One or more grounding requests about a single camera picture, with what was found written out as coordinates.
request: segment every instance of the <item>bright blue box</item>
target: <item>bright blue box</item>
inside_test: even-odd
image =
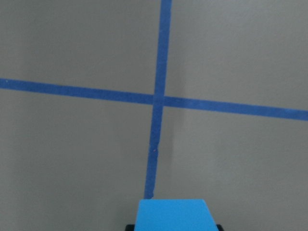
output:
[[[141,200],[135,231],[218,231],[202,199]]]

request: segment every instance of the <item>horizontal blue line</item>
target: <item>horizontal blue line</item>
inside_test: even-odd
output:
[[[140,94],[116,90],[101,90],[93,88],[81,88],[62,86],[48,83],[12,80],[0,78],[0,88],[10,90],[22,90],[52,95],[64,95],[98,100],[111,100],[127,103],[153,104],[153,95]]]
[[[127,103],[153,104],[153,95],[150,94],[62,86],[3,78],[0,78],[0,89],[21,90]],[[280,107],[185,99],[170,96],[165,96],[164,106],[308,121],[308,111]]]
[[[165,106],[308,121],[308,111],[279,107],[165,97]]]

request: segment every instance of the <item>gray surface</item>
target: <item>gray surface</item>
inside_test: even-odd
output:
[[[174,0],[170,96],[308,109],[308,2]],[[0,0],[0,76],[153,93],[159,1]],[[143,196],[151,107],[0,90],[0,230],[111,231]],[[226,231],[306,230],[308,123],[165,108],[156,198]]]

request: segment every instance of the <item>blue cross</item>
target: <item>blue cross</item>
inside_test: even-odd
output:
[[[0,78],[0,89],[153,105],[146,183],[144,190],[145,199],[150,199],[154,195],[158,145],[160,141],[163,109],[165,106],[308,121],[307,110],[165,96],[171,4],[172,0],[161,0],[154,95],[115,90],[61,86]]]

